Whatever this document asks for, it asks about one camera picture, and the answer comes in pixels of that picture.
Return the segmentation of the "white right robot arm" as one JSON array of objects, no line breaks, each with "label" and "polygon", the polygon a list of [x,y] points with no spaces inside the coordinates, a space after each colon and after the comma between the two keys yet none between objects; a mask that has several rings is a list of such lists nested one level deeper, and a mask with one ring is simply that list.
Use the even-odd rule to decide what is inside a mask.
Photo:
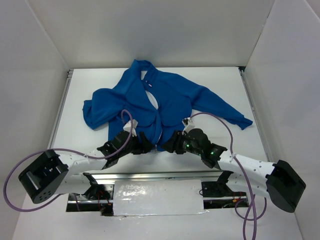
[{"label": "white right robot arm", "polygon": [[306,183],[286,161],[265,162],[232,153],[210,142],[199,128],[188,133],[174,131],[162,148],[169,153],[197,155],[207,167],[222,170],[223,180],[217,189],[223,196],[251,188],[254,195],[269,198],[279,209],[293,213],[306,189]]}]

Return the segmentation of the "blue zip-up fleece jacket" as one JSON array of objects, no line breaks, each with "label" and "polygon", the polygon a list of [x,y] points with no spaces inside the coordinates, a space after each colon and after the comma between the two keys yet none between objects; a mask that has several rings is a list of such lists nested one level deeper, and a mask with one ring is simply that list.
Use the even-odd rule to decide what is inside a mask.
[{"label": "blue zip-up fleece jacket", "polygon": [[162,145],[175,130],[182,131],[182,120],[192,111],[211,113],[242,130],[252,120],[225,102],[207,87],[176,73],[156,69],[147,60],[134,60],[113,88],[100,88],[83,104],[83,118],[95,130],[108,123],[108,139],[112,140],[129,121],[128,110],[138,122],[136,131],[163,151]]}]

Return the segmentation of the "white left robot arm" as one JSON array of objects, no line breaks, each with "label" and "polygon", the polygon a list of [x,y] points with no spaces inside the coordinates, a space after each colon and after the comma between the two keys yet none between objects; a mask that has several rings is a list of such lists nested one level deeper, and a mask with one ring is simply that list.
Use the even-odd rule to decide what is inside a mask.
[{"label": "white left robot arm", "polygon": [[34,204],[43,203],[53,195],[73,193],[91,200],[104,188],[90,171],[110,168],[121,157],[146,154],[154,147],[143,132],[123,130],[88,155],[48,149],[27,166],[18,179]]}]

